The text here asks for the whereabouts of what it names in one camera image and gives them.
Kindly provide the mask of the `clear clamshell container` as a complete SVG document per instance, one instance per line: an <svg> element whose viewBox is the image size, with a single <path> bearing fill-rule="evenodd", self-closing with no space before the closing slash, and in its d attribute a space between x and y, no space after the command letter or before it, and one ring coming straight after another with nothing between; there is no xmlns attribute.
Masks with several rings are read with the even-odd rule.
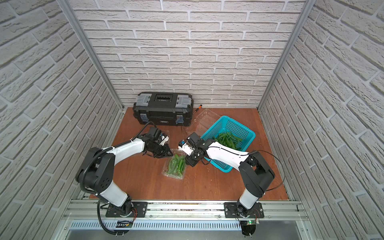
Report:
<svg viewBox="0 0 384 240"><path fill-rule="evenodd" d="M187 136L196 133L200 137L220 118L220 116L209 109L201 110L192 120L191 125L186 128Z"/></svg>
<svg viewBox="0 0 384 240"><path fill-rule="evenodd" d="M161 131L158 128L151 127L149 130L149 134L152 136L152 140L160 145L165 145L169 142L169 132L168 131Z"/></svg>
<svg viewBox="0 0 384 240"><path fill-rule="evenodd" d="M169 157L163 167L162 174L166 177L183 180L187 168L186 153L181 150L172 150L173 156Z"/></svg>

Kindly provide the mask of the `clear clamshell front container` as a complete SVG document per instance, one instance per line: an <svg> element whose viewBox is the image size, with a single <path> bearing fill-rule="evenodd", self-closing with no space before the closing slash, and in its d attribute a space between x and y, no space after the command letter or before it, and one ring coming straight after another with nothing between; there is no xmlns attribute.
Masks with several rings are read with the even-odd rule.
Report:
<svg viewBox="0 0 384 240"><path fill-rule="evenodd" d="M162 174L166 177L183 180L187 168L186 153L181 150L172 150L173 156L169 157L163 167Z"/></svg>

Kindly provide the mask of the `teal plastic basket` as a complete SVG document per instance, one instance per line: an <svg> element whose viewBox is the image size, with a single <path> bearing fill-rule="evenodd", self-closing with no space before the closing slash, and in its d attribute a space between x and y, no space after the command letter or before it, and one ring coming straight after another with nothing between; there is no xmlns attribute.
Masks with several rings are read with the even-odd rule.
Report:
<svg viewBox="0 0 384 240"><path fill-rule="evenodd" d="M256 134L243 124L228 116L220 117L201 137L203 140L218 140L231 149L245 152Z"/></svg>

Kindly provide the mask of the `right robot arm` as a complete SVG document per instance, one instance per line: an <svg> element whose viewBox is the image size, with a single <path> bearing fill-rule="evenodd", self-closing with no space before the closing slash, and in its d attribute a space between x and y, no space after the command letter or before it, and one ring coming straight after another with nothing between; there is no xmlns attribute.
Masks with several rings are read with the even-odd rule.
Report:
<svg viewBox="0 0 384 240"><path fill-rule="evenodd" d="M187 154L186 162L191 167L203 158L209 158L239 171L245 190L237 201L237 211L243 218L253 213L253 207L275 179L274 171L259 151L237 151L212 139L203 140L196 133L181 140L179 150Z"/></svg>

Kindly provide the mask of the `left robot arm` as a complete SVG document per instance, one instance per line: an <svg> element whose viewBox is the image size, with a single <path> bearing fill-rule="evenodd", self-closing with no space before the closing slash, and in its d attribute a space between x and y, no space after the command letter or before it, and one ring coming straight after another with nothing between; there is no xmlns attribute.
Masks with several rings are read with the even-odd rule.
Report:
<svg viewBox="0 0 384 240"><path fill-rule="evenodd" d="M138 133L131 140L104 149L91 148L75 180L81 190L90 193L103 203L108 203L118 216L127 217L133 211L132 198L113 181L115 165L136 154L151 153L161 159L173 155L167 141L169 137L156 127L150 127L145 134Z"/></svg>

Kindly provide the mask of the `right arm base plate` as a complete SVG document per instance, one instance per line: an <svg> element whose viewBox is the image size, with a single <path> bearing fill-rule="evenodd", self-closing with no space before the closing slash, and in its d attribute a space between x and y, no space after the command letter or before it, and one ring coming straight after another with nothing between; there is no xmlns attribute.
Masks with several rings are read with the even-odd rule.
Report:
<svg viewBox="0 0 384 240"><path fill-rule="evenodd" d="M262 204L256 202L250 209L242 206L239 202L224 202L225 217L234 219L263 219L265 217Z"/></svg>

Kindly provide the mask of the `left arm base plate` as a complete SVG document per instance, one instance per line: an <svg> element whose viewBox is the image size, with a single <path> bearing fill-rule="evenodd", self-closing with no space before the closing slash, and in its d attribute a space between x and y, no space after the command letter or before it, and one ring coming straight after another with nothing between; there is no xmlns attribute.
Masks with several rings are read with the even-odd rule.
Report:
<svg viewBox="0 0 384 240"><path fill-rule="evenodd" d="M121 207L109 204L106 212L107 218L144 218L147 212L148 202L130 201Z"/></svg>

